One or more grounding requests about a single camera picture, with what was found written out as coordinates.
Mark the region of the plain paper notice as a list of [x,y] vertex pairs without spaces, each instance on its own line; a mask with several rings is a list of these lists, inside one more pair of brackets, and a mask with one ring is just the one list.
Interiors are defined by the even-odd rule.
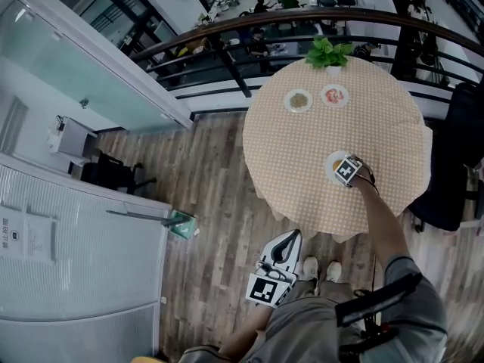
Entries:
[[54,263],[57,221],[50,217],[26,214],[24,217],[24,255],[32,262]]

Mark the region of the round table with beige tablecloth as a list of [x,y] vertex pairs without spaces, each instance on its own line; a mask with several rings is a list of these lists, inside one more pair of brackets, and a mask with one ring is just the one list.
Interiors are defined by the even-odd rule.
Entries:
[[[320,91],[328,84],[347,89],[345,107],[322,103]],[[313,97],[304,113],[284,106],[284,96],[296,88]],[[339,242],[366,232],[368,221],[359,192],[326,176],[330,154],[342,150],[362,159],[395,215],[430,181],[432,132],[414,99],[388,72],[355,57],[336,76],[304,60],[279,70],[253,98],[243,147],[253,184],[275,212]]]

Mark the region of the person's white shoe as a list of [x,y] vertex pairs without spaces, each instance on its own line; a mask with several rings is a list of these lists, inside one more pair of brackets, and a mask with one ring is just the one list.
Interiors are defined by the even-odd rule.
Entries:
[[314,256],[308,256],[302,265],[303,280],[313,283],[318,282],[318,260]]
[[327,267],[325,280],[338,283],[342,274],[342,265],[338,261],[332,261]]

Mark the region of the white wall box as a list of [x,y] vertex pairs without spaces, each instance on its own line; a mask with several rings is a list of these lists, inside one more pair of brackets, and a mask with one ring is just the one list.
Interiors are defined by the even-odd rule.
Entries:
[[76,120],[64,116],[49,127],[48,148],[53,154],[81,157],[87,137],[97,138],[97,134]]

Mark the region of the paper notice with icon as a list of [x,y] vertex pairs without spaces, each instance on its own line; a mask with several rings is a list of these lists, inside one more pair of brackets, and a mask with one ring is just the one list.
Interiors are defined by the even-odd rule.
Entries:
[[0,257],[26,259],[25,214],[0,206]]

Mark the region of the person's right forearm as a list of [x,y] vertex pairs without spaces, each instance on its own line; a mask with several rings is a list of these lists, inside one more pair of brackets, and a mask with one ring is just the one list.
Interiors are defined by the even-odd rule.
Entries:
[[404,231],[392,210],[368,179],[356,175],[351,181],[351,186],[361,193],[372,247],[382,269],[386,271],[390,261],[398,256],[409,255]]

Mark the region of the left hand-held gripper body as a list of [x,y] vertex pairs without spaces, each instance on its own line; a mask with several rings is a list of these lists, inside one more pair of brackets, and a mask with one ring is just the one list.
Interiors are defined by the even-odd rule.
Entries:
[[292,290],[296,280],[294,268],[279,268],[258,261],[256,272],[249,276],[245,298],[258,305],[277,308]]

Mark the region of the black railing with wooden rail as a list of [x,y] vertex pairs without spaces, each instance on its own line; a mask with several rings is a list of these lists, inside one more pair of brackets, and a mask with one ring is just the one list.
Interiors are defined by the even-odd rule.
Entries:
[[[484,45],[481,45],[455,31],[451,31],[434,23],[418,20],[412,17],[389,13],[386,11],[368,10],[361,8],[294,8],[290,10],[271,11],[261,14],[249,14],[231,20],[223,20],[220,23],[201,26],[190,32],[184,33],[174,39],[158,43],[143,51],[134,54],[133,62],[146,65],[146,73],[156,73],[158,83],[168,82],[168,90],[178,90],[199,85],[207,85],[215,82],[209,74],[212,70],[225,70],[223,81],[233,81],[235,91],[248,95],[255,85],[248,85],[248,79],[264,78],[272,76],[272,72],[260,70],[261,64],[275,64],[281,66],[284,63],[292,63],[306,58],[316,35],[298,35],[296,28],[300,24],[322,25],[324,21],[336,23],[342,21],[345,24],[371,23],[398,27],[402,34],[407,32],[423,33],[433,36],[462,47],[475,55],[484,58]],[[242,41],[238,39],[233,45],[224,45],[223,35],[228,32],[241,34],[251,29],[262,28],[266,25],[278,27],[287,24],[290,28],[290,36],[281,35],[261,42]],[[326,38],[336,45],[355,45],[358,42],[376,42],[378,45],[396,47],[395,57],[379,56],[377,54],[368,57],[370,62],[386,64],[390,67],[390,73],[397,80],[410,82],[420,86],[438,88],[451,91],[446,86],[434,81],[418,79],[418,70],[425,70],[434,76],[447,79],[456,79],[459,83],[467,83],[474,86],[484,87],[484,67],[478,67],[475,63],[465,61],[444,51],[434,49],[430,52],[436,60],[426,65],[411,59],[417,51],[426,50],[422,43],[408,42],[402,39],[391,39],[375,36],[360,36],[350,33],[338,35],[335,32],[322,33],[321,38]],[[267,57],[251,56],[250,49],[259,45],[267,46],[275,44],[296,44],[294,53],[282,55],[270,54]]]

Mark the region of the green potted plant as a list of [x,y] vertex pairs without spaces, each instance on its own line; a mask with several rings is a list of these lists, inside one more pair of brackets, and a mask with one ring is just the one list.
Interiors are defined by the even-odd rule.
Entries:
[[306,55],[306,63],[316,70],[328,67],[345,67],[352,50],[351,43],[333,45],[328,38],[315,37],[312,40],[312,47]]

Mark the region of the person's left forearm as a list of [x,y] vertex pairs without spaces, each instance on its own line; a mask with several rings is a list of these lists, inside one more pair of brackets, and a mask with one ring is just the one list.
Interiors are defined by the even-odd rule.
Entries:
[[258,332],[266,328],[273,311],[270,306],[256,306],[243,324],[221,344],[219,353],[239,362],[252,348]]

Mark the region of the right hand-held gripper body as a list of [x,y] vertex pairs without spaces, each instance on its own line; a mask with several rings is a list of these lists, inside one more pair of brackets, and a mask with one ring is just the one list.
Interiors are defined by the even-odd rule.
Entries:
[[363,178],[373,184],[373,172],[363,160],[355,155],[345,155],[341,160],[342,163],[333,173],[345,187],[351,187],[351,182],[355,177]]

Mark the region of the green box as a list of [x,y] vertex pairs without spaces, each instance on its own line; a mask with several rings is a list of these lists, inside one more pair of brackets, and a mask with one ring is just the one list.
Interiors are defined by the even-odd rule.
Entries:
[[185,240],[189,240],[197,228],[197,220],[195,217],[182,213],[178,210],[173,210],[169,219],[172,221],[167,226],[168,230]]

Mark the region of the plate with orange food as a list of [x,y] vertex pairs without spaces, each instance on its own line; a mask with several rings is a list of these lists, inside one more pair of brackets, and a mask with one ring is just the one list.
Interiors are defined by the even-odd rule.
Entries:
[[342,158],[344,158],[345,155],[354,155],[354,154],[349,154],[342,150],[335,151],[332,154],[330,154],[324,162],[324,171],[328,179],[332,182],[336,182],[337,184],[341,184],[341,185],[343,184],[339,182],[334,176],[332,165],[336,160],[341,160]]

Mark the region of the white plate with brown food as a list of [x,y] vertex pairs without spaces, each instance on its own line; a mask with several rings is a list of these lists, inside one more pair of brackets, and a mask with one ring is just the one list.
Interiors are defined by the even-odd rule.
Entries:
[[312,107],[312,104],[313,97],[305,89],[296,88],[284,96],[284,106],[292,113],[304,113]]

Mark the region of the black office chair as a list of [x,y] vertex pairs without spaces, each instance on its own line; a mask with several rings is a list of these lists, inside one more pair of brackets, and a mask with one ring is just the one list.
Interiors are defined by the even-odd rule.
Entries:
[[463,82],[452,93],[447,115],[433,136],[431,177],[426,191],[408,209],[425,225],[457,231],[467,200],[476,202],[474,217],[484,216],[484,180],[467,189],[468,171],[484,159],[484,88]]

